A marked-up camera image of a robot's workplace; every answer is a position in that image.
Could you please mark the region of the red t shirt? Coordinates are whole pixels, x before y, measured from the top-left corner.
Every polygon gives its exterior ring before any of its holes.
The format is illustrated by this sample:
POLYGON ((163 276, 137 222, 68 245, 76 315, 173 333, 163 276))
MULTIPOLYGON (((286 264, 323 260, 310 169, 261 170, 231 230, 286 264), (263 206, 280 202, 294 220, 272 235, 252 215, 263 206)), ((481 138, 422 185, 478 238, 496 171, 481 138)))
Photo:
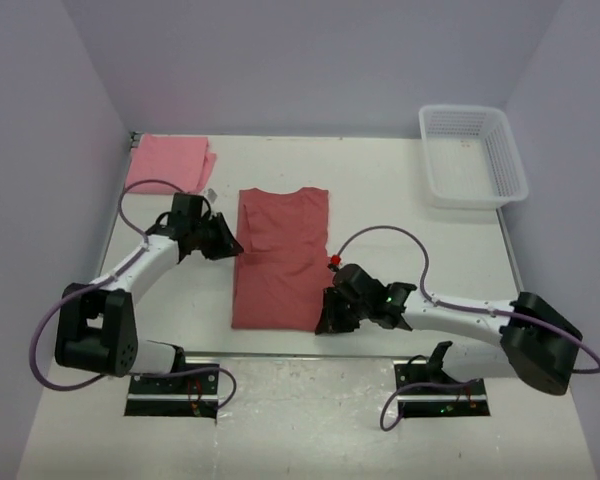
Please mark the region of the red t shirt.
POLYGON ((276 194, 239 192, 231 327, 312 332, 322 310, 329 192, 303 187, 276 194))

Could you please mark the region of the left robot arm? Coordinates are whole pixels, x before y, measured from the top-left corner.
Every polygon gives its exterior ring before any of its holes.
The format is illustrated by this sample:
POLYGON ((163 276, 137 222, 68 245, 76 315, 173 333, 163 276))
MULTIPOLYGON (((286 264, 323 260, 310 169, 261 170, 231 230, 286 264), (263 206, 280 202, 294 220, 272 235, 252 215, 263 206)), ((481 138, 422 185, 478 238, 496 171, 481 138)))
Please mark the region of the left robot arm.
POLYGON ((186 193, 174 194, 171 209, 140 234, 141 243, 109 274, 65 289, 54 352, 59 365, 115 377, 169 378, 183 370, 180 347, 138 337, 135 307, 190 254, 217 261, 243 248, 222 213, 186 193))

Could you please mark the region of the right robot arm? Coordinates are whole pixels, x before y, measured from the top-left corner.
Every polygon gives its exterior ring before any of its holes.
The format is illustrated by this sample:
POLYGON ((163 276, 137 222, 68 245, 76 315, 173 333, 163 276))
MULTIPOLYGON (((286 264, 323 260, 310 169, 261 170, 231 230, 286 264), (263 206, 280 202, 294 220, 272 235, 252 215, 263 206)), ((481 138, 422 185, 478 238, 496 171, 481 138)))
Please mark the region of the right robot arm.
POLYGON ((581 333, 541 297, 521 293, 511 302, 463 301, 449 309, 427 299, 409 283, 387 285, 356 264, 338 269, 323 291, 318 335, 355 331, 368 320, 383 329, 436 331, 446 339, 426 357, 416 375, 429 384, 467 383, 485 378, 518 378, 545 394, 566 393, 581 333))

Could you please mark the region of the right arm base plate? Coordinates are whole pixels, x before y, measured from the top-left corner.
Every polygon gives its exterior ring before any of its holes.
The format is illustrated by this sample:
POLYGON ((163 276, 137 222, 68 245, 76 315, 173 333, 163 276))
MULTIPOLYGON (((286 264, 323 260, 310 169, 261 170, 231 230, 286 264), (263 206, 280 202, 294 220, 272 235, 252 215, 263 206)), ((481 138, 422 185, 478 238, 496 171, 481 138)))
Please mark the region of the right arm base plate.
POLYGON ((447 377, 431 379, 427 360, 416 356, 393 364, 397 389, 414 383, 440 383, 445 388, 417 387, 397 396, 398 411, 403 418, 487 417, 491 414, 483 380, 465 388, 453 387, 447 377))

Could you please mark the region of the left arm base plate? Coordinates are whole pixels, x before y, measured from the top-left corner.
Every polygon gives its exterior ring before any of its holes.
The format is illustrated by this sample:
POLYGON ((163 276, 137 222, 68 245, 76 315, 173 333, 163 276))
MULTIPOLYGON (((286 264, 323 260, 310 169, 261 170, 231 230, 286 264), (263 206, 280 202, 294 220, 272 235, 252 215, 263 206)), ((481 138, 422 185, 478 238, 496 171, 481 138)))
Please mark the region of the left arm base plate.
POLYGON ((178 378, 133 377, 124 415, 216 419, 218 404, 216 371, 178 378))

